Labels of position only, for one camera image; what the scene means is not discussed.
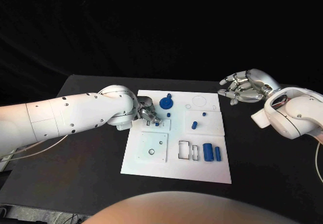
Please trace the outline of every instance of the rectangular cutout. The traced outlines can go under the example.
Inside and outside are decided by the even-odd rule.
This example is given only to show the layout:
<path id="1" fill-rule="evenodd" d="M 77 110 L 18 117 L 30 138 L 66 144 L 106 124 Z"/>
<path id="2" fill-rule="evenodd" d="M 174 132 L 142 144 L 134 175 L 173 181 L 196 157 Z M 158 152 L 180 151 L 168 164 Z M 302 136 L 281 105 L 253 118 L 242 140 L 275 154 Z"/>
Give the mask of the rectangular cutout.
<path id="1" fill-rule="evenodd" d="M 190 143 L 187 141 L 178 141 L 178 159 L 190 159 Z"/>
<path id="2" fill-rule="evenodd" d="M 191 146 L 191 157 L 193 160 L 197 161 L 198 160 L 198 151 L 197 151 L 197 146 Z"/>

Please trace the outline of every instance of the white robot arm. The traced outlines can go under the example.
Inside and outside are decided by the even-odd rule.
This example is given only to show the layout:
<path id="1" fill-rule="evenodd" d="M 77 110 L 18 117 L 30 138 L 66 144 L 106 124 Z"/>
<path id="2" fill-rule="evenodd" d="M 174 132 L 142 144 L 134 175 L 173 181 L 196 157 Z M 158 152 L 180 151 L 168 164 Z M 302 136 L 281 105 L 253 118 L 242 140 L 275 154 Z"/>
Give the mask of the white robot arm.
<path id="1" fill-rule="evenodd" d="M 311 135 L 323 143 L 323 95 L 317 92 L 288 87 L 281 89 L 272 77 L 252 69 L 227 76 L 220 84 L 232 81 L 227 90 L 217 93 L 237 101 L 265 100 L 263 108 L 250 116 L 259 128 L 272 125 L 288 139 L 302 134 Z"/>
<path id="2" fill-rule="evenodd" d="M 0 107 L 0 156 L 34 142 L 82 132 L 105 123 L 118 130 L 131 121 L 160 123 L 151 99 L 135 97 L 119 85 L 99 93 L 83 93 L 40 102 Z"/>

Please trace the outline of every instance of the blue object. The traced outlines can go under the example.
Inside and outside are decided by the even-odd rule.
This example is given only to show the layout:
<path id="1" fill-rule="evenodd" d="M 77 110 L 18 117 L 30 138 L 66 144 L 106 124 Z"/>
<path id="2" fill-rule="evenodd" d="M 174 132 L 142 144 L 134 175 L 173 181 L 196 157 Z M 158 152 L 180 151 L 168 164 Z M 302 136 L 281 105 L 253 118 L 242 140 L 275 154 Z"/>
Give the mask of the blue object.
<path id="1" fill-rule="evenodd" d="M 203 160 L 206 162 L 213 161 L 213 150 L 211 150 L 211 144 L 210 143 L 203 144 Z"/>
<path id="2" fill-rule="evenodd" d="M 173 107 L 173 100 L 171 100 L 171 95 L 170 93 L 167 94 L 167 97 L 164 97 L 161 100 L 160 100 L 160 107 L 167 110 Z"/>
<path id="3" fill-rule="evenodd" d="M 197 122 L 194 121 L 191 124 L 191 129 L 196 129 L 196 126 L 197 126 Z"/>
<path id="4" fill-rule="evenodd" d="M 216 156 L 216 161 L 220 161 L 220 148 L 217 146 L 214 147 L 214 156 Z"/>

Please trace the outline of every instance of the white board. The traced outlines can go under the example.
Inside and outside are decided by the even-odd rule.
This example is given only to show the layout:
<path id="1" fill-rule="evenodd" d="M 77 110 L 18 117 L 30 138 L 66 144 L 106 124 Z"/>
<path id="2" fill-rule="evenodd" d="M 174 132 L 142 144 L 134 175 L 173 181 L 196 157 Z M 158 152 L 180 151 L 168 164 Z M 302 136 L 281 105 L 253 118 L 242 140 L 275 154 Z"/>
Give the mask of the white board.
<path id="1" fill-rule="evenodd" d="M 160 108 L 160 99 L 167 96 L 167 93 L 171 94 L 173 107 L 164 110 Z M 132 122 L 121 173 L 232 183 L 217 94 L 138 90 L 138 96 L 148 96 L 152 99 L 157 117 L 164 125 L 161 127 L 147 126 L 145 120 Z M 191 121 L 197 122 L 194 130 L 188 129 Z M 167 144 L 162 141 L 160 145 L 165 147 L 165 162 L 160 160 L 161 157 L 158 159 L 155 157 L 155 160 L 148 157 L 147 150 L 151 147 L 158 147 L 155 145 L 158 140 L 151 138 L 152 143 L 148 143 L 151 145 L 142 147 L 141 142 L 148 141 L 147 136 L 149 134 L 147 133 L 167 134 Z M 178 141 L 188 142 L 188 159 L 178 159 Z M 203 143 L 211 143 L 213 153 L 214 147 L 220 148 L 222 161 L 206 162 L 203 160 Z M 142 160 L 136 158 L 139 153 L 147 156 Z"/>

